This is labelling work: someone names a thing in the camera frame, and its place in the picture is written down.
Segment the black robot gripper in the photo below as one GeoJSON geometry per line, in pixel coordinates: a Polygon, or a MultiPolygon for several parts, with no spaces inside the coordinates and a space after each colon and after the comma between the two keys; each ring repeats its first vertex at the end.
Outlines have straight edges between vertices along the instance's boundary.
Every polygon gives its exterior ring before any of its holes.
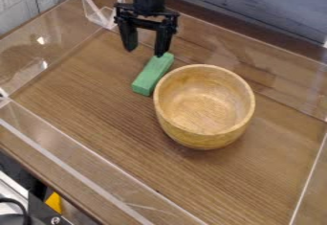
{"type": "Polygon", "coordinates": [[[114,23],[118,26],[124,48],[130,52],[137,46],[137,28],[156,32],[154,56],[161,57],[169,49],[177,29],[178,13],[169,11],[164,0],[133,0],[114,3],[114,23]]]}

